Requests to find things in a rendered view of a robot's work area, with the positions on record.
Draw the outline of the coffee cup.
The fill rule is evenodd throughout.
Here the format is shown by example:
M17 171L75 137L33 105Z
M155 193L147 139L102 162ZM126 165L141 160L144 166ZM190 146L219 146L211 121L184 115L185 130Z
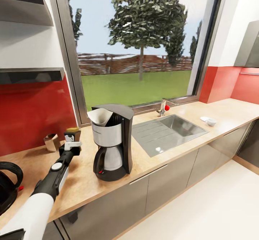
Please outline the coffee cup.
M206 120L206 124L208 124L209 126L214 126L216 123L217 122L214 119L207 119Z

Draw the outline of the electric kettle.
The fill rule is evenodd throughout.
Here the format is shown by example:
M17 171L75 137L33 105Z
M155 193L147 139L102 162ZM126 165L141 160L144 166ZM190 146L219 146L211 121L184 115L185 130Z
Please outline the electric kettle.
M22 169L11 162L0 162L0 170L9 170L17 175L17 183L14 184L11 179L0 171L0 216L3 215L15 202L18 192L24 186L20 186L23 180Z

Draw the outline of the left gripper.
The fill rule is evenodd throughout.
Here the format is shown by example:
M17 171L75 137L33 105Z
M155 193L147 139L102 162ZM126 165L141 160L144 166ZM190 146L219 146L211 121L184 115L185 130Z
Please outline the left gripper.
M65 151L65 150L64 150L64 146L65 146L65 144L63 144L63 145L59 148L59 150L58 150L60 157L61 157L62 155L67 155L67 156L69 156L69 157L71 158L71 160L72 160L73 156L78 156L78 155L80 154L81 149L80 149L79 146L78 146L78 147L72 147L71 150L69 150L69 151Z

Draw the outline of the paper coffee filter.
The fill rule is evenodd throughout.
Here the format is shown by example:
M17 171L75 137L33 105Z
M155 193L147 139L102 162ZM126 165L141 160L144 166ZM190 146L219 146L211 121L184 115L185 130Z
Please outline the paper coffee filter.
M87 112L91 121L97 124L100 127L105 127L107 122L109 121L110 117L112 116L113 112L108 111L104 108L99 108L90 112Z

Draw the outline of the bottle of coffee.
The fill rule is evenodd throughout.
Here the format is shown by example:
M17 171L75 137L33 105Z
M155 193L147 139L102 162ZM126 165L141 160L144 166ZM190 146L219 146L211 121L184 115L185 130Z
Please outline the bottle of coffee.
M65 142L79 142L81 131L80 128L68 128L64 133Z

